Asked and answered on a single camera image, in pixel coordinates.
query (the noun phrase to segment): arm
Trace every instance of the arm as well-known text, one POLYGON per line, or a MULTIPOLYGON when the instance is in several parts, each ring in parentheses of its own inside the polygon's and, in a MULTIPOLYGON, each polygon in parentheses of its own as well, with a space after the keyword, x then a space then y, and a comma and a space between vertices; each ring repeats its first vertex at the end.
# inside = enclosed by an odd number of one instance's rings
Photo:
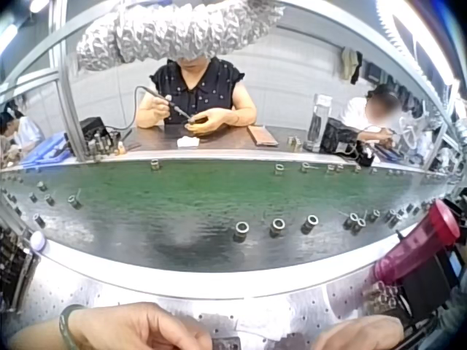
POLYGON ((139 128, 152 128, 161 120, 170 115, 169 103, 145 93, 138 111, 136 111, 136 126, 139 128))

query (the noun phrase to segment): metal cylinder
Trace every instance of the metal cylinder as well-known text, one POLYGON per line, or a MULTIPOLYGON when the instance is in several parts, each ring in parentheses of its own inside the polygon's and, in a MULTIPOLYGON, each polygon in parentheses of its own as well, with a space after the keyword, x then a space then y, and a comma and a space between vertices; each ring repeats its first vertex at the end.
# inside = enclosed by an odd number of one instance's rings
POLYGON ((38 224, 40 226, 40 228, 45 227, 45 221, 41 218, 41 216, 39 214, 34 214, 32 219, 36 222, 36 224, 38 224))
POLYGON ((47 190, 47 186, 46 186, 45 183, 42 182, 42 181, 37 182, 37 188, 39 188, 42 192, 44 192, 45 190, 47 190))
POLYGON ((269 229, 269 233, 271 237, 275 238, 279 236, 285 228, 285 221, 282 219, 274 219, 272 220, 271 227, 269 229))
POLYGON ((37 197, 33 192, 29 193, 29 199, 31 200, 32 203, 37 202, 37 197))
POLYGON ((239 221, 235 225, 235 233, 233 235, 233 240, 235 242, 241 243, 247 238, 248 231, 250 226, 245 221, 239 221))
POLYGON ((274 166, 274 174, 275 175, 282 175, 284 173, 284 166, 282 164, 276 164, 274 166))
POLYGON ((366 221, 362 218, 359 218, 357 222, 352 226, 352 233, 359 233, 364 227, 366 227, 366 221))
POLYGON ((379 219, 380 216, 381 216, 381 213, 379 212, 379 210, 375 209, 369 214, 368 221, 375 222, 379 219))
POLYGON ((309 234, 312 232, 313 228, 320 223, 318 217, 316 215, 309 215, 304 224, 301 226, 301 232, 304 235, 309 234))
POLYGON ((68 203, 75 209, 81 208, 81 203, 77 200, 76 195, 70 195, 68 197, 68 203))
POLYGON ((161 165, 159 163, 159 160, 157 159, 153 159, 151 160, 151 169, 154 170, 154 171, 157 171, 161 168, 161 165))
POLYGON ((307 173, 308 170, 309 170, 311 167, 312 167, 312 166, 311 166, 309 163, 304 162, 304 163, 301 164, 300 170, 301 170, 302 173, 307 173))
POLYGON ((53 206, 55 204, 55 200, 52 198, 51 195, 45 195, 44 199, 49 206, 53 206))
POLYGON ((350 230, 358 222, 358 215, 356 213, 350 213, 349 217, 344 221, 344 228, 350 230))

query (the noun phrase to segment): flexible aluminum duct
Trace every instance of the flexible aluminum duct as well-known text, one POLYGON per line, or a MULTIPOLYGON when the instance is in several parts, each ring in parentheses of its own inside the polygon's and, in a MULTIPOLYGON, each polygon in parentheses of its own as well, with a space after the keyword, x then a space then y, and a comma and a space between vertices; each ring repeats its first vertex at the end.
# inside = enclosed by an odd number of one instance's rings
POLYGON ((80 68, 102 71, 146 58, 225 55, 268 34, 284 7, 275 0, 120 9, 86 30, 77 45, 80 68))

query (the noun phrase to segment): person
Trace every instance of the person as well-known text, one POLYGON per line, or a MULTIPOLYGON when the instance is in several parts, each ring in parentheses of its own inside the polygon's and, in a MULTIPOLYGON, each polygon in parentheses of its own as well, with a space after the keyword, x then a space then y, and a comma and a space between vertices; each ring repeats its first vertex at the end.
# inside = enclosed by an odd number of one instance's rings
POLYGON ((0 113, 0 135, 12 137, 24 153, 30 152, 44 140, 41 129, 31 118, 21 114, 17 119, 9 112, 0 113))
POLYGON ((357 140, 392 144, 393 133, 386 128, 390 118, 401 108, 397 94, 388 85, 378 85, 364 97, 352 98, 338 117, 344 125, 358 129, 357 140))
MULTIPOLYGON (((78 349, 95 350, 212 350, 201 323, 177 318, 154 303, 73 310, 69 337, 78 349)), ((8 341, 9 350, 66 350, 59 320, 29 326, 8 341)))
MULTIPOLYGON (((247 126, 256 121, 256 107, 242 83, 244 74, 219 58, 170 61, 151 80, 162 96, 191 116, 185 127, 195 135, 211 133, 221 125, 247 126)), ((136 113, 140 128, 187 122, 169 102, 146 93, 136 113)))

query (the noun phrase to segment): woman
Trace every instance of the woman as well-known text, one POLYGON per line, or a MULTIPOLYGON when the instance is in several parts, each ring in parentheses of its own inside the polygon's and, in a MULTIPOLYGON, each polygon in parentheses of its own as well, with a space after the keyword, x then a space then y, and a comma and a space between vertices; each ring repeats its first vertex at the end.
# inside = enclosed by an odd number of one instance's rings
POLYGON ((44 140, 39 127, 29 117, 15 119, 10 113, 0 113, 0 135, 13 137, 17 146, 24 152, 30 152, 44 140))
POLYGON ((392 143, 392 133, 386 129, 390 118, 401 108, 397 94, 387 85, 378 85, 366 98, 352 98, 339 120, 346 126, 360 130, 358 140, 392 143))
MULTIPOLYGON (((169 60, 150 78, 159 94, 170 96, 168 99, 192 116, 185 127, 195 135, 202 135, 223 124, 255 123, 256 107, 241 83, 243 77, 232 63, 200 57, 192 61, 169 60)), ((136 113, 136 124, 151 128, 161 120, 166 125, 187 122, 167 101, 146 93, 136 113)))

